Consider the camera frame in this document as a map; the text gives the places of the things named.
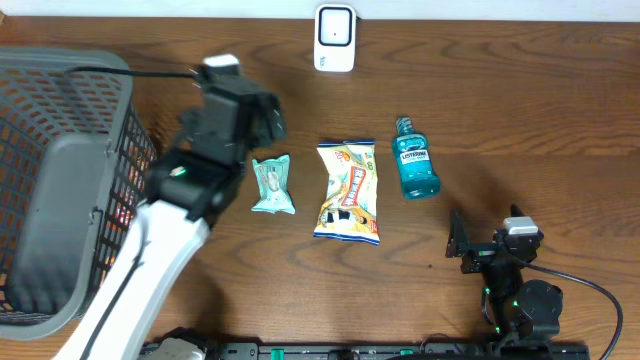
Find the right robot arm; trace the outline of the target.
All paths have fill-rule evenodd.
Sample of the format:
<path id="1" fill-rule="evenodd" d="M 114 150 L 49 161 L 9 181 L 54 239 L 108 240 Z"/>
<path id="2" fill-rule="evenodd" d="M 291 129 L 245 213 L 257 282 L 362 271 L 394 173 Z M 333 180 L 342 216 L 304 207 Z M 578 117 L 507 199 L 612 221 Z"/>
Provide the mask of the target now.
<path id="1" fill-rule="evenodd" d="M 459 258 L 462 273 L 482 275 L 481 306 L 491 309 L 485 320 L 497 327 L 503 343 L 547 342 L 560 332 L 563 293 L 546 281 L 523 279 L 522 270 L 537 258 L 544 234 L 517 205 L 510 212 L 491 241 L 473 242 L 453 210 L 445 256 Z"/>

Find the yellow snack bag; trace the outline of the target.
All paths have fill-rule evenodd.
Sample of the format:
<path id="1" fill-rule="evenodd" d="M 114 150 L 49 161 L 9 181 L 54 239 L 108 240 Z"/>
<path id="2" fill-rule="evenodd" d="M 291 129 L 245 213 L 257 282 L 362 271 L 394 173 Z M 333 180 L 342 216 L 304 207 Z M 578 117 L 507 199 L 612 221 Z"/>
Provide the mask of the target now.
<path id="1" fill-rule="evenodd" d="M 379 246 L 375 141 L 323 142 L 317 152 L 328 184 L 313 236 Z"/>

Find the mint green snack packet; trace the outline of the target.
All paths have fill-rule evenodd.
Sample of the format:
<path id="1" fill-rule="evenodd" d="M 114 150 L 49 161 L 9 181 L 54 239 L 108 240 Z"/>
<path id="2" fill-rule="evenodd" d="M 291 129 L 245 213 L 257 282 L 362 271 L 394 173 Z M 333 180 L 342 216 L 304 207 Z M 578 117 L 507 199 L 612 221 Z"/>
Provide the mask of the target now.
<path id="1" fill-rule="evenodd" d="M 252 165 L 260 195 L 260 199 L 252 207 L 252 211 L 295 214 L 296 209 L 288 192 L 290 155 L 285 154 L 264 161 L 253 159 Z"/>

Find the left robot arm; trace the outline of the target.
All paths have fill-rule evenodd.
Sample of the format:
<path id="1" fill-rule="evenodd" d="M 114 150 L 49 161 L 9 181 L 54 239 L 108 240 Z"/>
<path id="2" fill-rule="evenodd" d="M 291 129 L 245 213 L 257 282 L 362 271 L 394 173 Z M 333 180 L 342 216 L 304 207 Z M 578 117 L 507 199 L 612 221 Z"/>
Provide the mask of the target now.
<path id="1" fill-rule="evenodd" d="M 204 106 L 145 175 L 113 267 L 59 359 L 135 359 L 169 290 L 234 201 L 250 151 L 284 138 L 277 95 L 241 75 L 202 79 Z"/>

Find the teal mouthwash bottle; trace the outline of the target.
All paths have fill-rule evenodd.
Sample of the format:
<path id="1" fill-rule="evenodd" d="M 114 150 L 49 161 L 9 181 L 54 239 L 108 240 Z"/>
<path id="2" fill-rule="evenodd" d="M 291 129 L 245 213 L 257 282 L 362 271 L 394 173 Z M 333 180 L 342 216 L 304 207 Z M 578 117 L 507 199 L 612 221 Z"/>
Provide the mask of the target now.
<path id="1" fill-rule="evenodd" d="M 402 193 L 408 200 L 434 197 L 441 190 L 441 181 L 436 174 L 429 154 L 427 137 L 417 132 L 410 117 L 396 120 L 398 136 L 392 143 L 401 178 Z"/>

